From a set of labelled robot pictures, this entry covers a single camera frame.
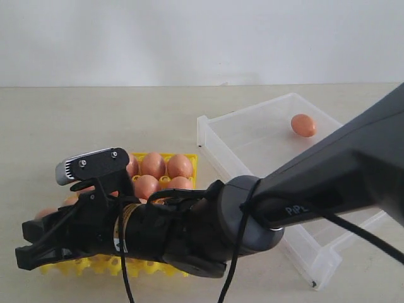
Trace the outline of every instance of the beige table surface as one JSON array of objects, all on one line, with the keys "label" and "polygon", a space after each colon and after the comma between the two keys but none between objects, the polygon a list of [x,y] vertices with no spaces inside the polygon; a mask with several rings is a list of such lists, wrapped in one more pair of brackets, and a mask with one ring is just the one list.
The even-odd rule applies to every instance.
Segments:
[{"label": "beige table surface", "polygon": [[[21,223],[68,194],[54,180],[65,157],[110,146],[131,151],[199,153],[196,118],[216,117],[296,92],[347,122],[397,84],[220,86],[199,88],[0,89],[0,302],[127,302],[121,275],[83,276],[16,267]],[[199,188],[218,177],[200,156]],[[404,250],[404,229],[377,235]],[[277,249],[239,261],[226,302],[404,302],[404,268],[367,243],[342,252],[329,286],[315,292]],[[222,280],[163,274],[131,279],[137,302],[216,302]]]}]

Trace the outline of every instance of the brown egg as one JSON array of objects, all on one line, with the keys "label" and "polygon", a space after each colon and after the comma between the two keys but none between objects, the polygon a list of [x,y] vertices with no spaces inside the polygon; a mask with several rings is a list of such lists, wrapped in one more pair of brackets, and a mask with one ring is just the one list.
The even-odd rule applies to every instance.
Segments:
[{"label": "brown egg", "polygon": [[172,179],[178,176],[189,178],[192,177],[193,172],[192,163],[185,155],[174,155],[167,162],[167,173]]},{"label": "brown egg", "polygon": [[128,172],[129,177],[132,179],[134,175],[139,174],[139,162],[132,153],[128,153],[128,155],[129,163],[126,166],[126,171]]},{"label": "brown egg", "polygon": [[305,114],[299,114],[292,118],[290,122],[295,133],[302,137],[314,136],[317,132],[316,122]]},{"label": "brown egg", "polygon": [[148,153],[140,166],[142,175],[152,175],[157,180],[165,174],[165,162],[159,153]]},{"label": "brown egg", "polygon": [[193,189],[192,182],[185,177],[175,177],[168,184],[167,188],[178,188],[178,189]]},{"label": "brown egg", "polygon": [[77,196],[68,197],[66,200],[63,201],[62,206],[70,206],[76,204],[78,201]]},{"label": "brown egg", "polygon": [[139,199],[148,199],[151,194],[160,190],[158,180],[152,175],[141,175],[133,184],[134,195]]},{"label": "brown egg", "polygon": [[77,193],[77,196],[79,196],[80,194],[87,193],[89,191],[93,191],[94,189],[95,189],[94,186],[90,186],[88,188],[82,189],[81,191],[77,191],[76,193]]},{"label": "brown egg", "polygon": [[43,217],[45,217],[45,216],[47,216],[47,215],[50,215],[51,213],[55,213],[55,212],[57,212],[57,208],[56,207],[48,207],[48,208],[45,208],[45,209],[43,209],[43,210],[41,210],[40,212],[38,212],[36,215],[35,215],[35,219],[36,220],[38,220],[38,219],[41,219],[41,218],[43,218]]}]

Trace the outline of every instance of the yellow egg tray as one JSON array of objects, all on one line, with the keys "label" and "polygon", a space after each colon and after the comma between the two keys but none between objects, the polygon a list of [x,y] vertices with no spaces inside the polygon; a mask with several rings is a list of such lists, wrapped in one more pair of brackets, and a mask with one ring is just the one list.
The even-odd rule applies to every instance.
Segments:
[{"label": "yellow egg tray", "polygon": [[[139,165],[142,159],[147,155],[147,153],[132,153],[139,162]],[[170,157],[174,156],[174,153],[160,153],[163,156],[165,163],[170,159]],[[193,175],[189,178],[193,183],[193,187],[196,186],[196,169],[198,166],[198,156],[193,154],[185,154],[188,159],[190,159],[192,166],[194,168]],[[160,178],[159,180],[160,186],[162,189],[167,187],[167,183],[170,182],[170,177],[166,174]],[[103,254],[98,254],[89,258],[81,258],[76,260],[63,261],[55,264],[46,264],[39,268],[41,273],[46,274],[49,270],[57,269],[63,275],[68,275],[73,272],[76,275],[80,276],[83,273],[83,270],[86,268],[91,268],[95,273],[107,273],[109,272],[112,276],[118,275],[118,273],[122,270],[121,267],[121,258],[119,256],[107,256]],[[144,271],[145,273],[151,275],[156,271],[162,271],[167,276],[173,276],[176,273],[181,273],[183,276],[188,276],[187,273],[180,271],[174,268],[171,265],[159,263],[159,262],[151,262],[151,261],[143,261],[138,259],[126,258],[126,269],[128,271],[128,275],[130,277],[137,277],[140,271]]]}]

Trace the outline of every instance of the white wall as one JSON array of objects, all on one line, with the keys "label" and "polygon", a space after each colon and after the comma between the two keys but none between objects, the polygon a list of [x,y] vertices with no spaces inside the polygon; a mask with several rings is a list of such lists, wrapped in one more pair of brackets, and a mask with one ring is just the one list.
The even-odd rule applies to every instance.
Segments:
[{"label": "white wall", "polygon": [[0,86],[404,80],[403,0],[0,0]]}]

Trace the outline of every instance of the clear plastic container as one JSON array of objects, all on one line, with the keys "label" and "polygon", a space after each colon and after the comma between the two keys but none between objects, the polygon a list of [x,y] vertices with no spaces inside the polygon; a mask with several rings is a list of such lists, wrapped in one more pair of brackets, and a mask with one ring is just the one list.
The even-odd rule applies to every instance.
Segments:
[{"label": "clear plastic container", "polygon": [[[317,123],[311,138],[295,135],[290,120],[307,114]],[[225,181],[238,175],[265,177],[341,124],[295,93],[208,119],[198,118],[198,146]],[[387,217],[378,208],[342,216],[370,230]],[[326,220],[287,227],[280,247],[316,290],[330,281],[342,258],[338,254],[357,237]]]}]

